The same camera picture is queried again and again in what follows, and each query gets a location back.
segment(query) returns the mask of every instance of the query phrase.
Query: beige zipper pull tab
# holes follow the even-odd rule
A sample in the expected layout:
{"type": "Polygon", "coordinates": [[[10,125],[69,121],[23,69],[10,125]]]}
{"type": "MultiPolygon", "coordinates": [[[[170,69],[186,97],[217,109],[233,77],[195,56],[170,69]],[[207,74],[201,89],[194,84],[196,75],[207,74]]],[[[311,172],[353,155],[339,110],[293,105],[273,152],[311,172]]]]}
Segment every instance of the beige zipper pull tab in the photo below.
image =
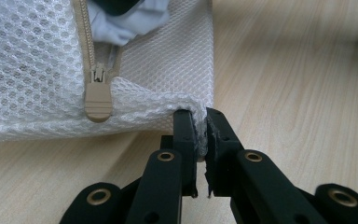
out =
{"type": "Polygon", "coordinates": [[[112,114],[112,95],[106,71],[101,63],[91,67],[91,83],[86,85],[85,111],[89,120],[101,123],[112,114]]]}

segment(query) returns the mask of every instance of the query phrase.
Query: wood grain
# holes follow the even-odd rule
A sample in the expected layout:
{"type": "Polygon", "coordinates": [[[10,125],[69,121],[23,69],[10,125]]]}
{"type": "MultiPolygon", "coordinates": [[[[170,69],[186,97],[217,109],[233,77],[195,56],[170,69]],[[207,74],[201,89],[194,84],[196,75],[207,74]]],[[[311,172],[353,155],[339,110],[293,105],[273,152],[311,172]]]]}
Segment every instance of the wood grain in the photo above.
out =
{"type": "MultiPolygon", "coordinates": [[[[243,145],[308,192],[358,192],[358,0],[215,0],[213,24],[215,108],[243,145]]],[[[0,223],[58,223],[86,186],[139,177],[160,136],[0,143],[0,223]]],[[[203,173],[182,223],[234,223],[203,173]]]]}

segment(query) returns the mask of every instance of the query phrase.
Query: brass grommet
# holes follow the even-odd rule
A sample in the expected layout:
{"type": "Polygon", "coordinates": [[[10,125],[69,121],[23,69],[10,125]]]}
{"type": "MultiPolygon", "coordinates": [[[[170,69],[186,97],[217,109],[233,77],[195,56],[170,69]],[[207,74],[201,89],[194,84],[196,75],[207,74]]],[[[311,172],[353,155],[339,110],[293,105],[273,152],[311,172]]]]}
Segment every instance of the brass grommet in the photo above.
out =
{"type": "Polygon", "coordinates": [[[328,196],[330,196],[330,198],[333,199],[336,203],[342,204],[347,207],[356,207],[358,204],[357,200],[353,196],[340,189],[328,190],[328,196]]]}
{"type": "Polygon", "coordinates": [[[171,161],[175,158],[175,155],[171,152],[161,152],[157,156],[159,161],[171,161]]]}
{"type": "Polygon", "coordinates": [[[106,203],[111,196],[112,194],[110,193],[109,189],[96,189],[93,192],[91,192],[89,196],[87,196],[87,202],[91,205],[100,205],[106,203]],[[104,196],[101,199],[94,199],[93,197],[97,193],[104,193],[104,196]]]}
{"type": "Polygon", "coordinates": [[[246,152],[245,158],[248,161],[254,161],[254,162],[259,162],[259,161],[263,160],[263,158],[260,155],[258,155],[257,153],[254,153],[254,152],[246,152]]]}

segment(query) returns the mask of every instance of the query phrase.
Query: screw hole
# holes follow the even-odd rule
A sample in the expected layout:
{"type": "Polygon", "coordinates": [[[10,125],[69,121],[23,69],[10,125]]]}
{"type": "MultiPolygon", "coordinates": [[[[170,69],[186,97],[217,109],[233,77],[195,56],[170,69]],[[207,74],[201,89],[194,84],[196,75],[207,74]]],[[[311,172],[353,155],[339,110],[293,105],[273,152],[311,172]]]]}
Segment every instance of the screw hole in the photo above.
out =
{"type": "Polygon", "coordinates": [[[260,155],[254,153],[254,152],[247,152],[247,153],[245,153],[245,158],[246,158],[248,161],[255,161],[255,162],[258,162],[258,161],[262,161],[262,160],[263,160],[263,158],[262,158],[260,155]]]}
{"type": "Polygon", "coordinates": [[[91,205],[106,203],[112,194],[108,189],[96,189],[87,196],[87,202],[91,205]]]}
{"type": "Polygon", "coordinates": [[[330,189],[328,191],[328,195],[336,203],[342,204],[347,207],[356,207],[358,204],[357,200],[353,196],[340,189],[330,189]]]}
{"type": "Polygon", "coordinates": [[[295,215],[295,222],[298,224],[309,224],[310,221],[304,215],[295,215]]]}
{"type": "Polygon", "coordinates": [[[159,215],[155,212],[149,212],[145,215],[146,223],[156,223],[159,220],[159,215]]]}
{"type": "Polygon", "coordinates": [[[171,152],[161,152],[157,158],[159,161],[171,161],[175,156],[171,152]]]}

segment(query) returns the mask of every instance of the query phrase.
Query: zipper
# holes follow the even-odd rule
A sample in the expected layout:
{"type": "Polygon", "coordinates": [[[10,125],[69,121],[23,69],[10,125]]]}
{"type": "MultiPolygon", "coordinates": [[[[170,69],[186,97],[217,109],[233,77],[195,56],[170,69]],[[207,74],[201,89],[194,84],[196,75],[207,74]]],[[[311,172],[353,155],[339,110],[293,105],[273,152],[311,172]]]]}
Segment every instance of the zipper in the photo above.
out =
{"type": "Polygon", "coordinates": [[[84,109],[89,120],[104,122],[109,119],[113,106],[108,75],[102,63],[91,67],[91,81],[86,84],[84,109]]]}
{"type": "Polygon", "coordinates": [[[103,64],[95,64],[87,0],[73,0],[73,6],[83,55],[84,109],[89,120],[100,123],[108,120],[113,111],[110,73],[103,64]]]}

